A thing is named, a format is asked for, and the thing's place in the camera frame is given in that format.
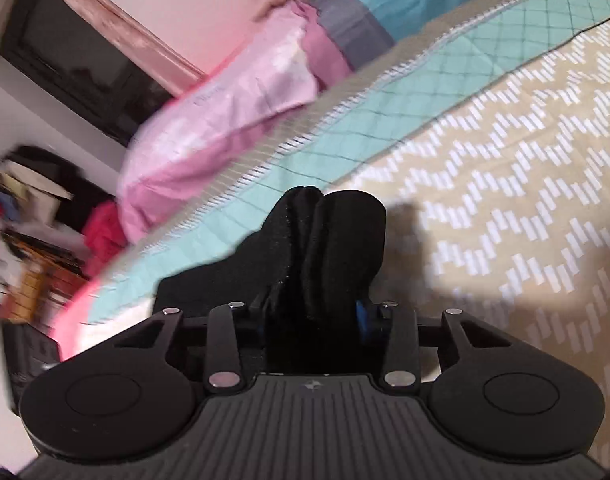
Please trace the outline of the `pink and blue folded duvet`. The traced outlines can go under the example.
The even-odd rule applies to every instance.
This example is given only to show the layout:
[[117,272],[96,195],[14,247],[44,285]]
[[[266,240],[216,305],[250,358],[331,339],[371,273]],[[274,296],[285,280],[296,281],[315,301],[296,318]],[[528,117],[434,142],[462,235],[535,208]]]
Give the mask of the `pink and blue folded duvet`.
[[471,0],[291,0],[235,55],[148,118],[128,144],[119,219],[130,243],[199,196],[278,122]]

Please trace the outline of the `patterned bed quilt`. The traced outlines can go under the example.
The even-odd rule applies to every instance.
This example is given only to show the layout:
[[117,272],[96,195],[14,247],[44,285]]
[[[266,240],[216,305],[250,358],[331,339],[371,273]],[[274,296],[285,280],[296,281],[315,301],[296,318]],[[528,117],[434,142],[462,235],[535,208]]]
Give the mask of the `patterned bed quilt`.
[[589,375],[610,466],[610,0],[475,0],[321,96],[58,316],[63,358],[144,320],[293,186],[387,210],[377,299],[469,312]]

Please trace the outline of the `cluttered wooden shelf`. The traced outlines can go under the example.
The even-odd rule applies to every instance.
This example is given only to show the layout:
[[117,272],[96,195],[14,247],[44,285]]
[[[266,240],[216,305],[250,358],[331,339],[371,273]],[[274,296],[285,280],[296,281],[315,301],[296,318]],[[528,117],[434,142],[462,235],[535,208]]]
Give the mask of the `cluttered wooden shelf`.
[[89,280],[83,229],[112,194],[65,158],[19,144],[0,155],[0,318],[47,326]]

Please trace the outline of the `pink curtain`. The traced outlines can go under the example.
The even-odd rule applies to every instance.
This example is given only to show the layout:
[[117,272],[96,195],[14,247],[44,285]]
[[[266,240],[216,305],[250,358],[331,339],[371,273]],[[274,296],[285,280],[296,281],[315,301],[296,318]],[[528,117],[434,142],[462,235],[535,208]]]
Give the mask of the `pink curtain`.
[[111,0],[63,1],[172,96],[180,96],[204,80],[202,70]]

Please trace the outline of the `red clothes pile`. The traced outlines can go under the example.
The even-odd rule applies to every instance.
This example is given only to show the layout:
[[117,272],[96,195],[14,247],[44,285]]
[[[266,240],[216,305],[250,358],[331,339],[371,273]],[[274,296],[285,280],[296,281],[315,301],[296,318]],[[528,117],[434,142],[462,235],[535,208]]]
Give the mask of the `red clothes pile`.
[[88,249],[83,272],[89,278],[104,270],[128,245],[119,218],[119,208],[113,200],[107,200],[92,211],[82,234]]

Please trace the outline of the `dark window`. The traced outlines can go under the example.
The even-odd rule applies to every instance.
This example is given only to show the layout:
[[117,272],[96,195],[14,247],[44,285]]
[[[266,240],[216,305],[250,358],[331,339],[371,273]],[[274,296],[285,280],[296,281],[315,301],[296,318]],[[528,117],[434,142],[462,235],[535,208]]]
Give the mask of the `dark window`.
[[126,146],[171,95],[63,0],[14,0],[0,54]]

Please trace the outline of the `black pants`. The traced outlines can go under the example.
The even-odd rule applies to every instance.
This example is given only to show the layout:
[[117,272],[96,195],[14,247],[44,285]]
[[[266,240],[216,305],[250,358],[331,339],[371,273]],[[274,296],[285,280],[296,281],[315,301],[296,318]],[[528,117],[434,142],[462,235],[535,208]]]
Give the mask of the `black pants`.
[[368,193],[291,188],[230,256],[163,278],[152,310],[196,318],[242,301],[261,319],[270,372],[360,373],[357,304],[381,268],[385,228],[386,209]]

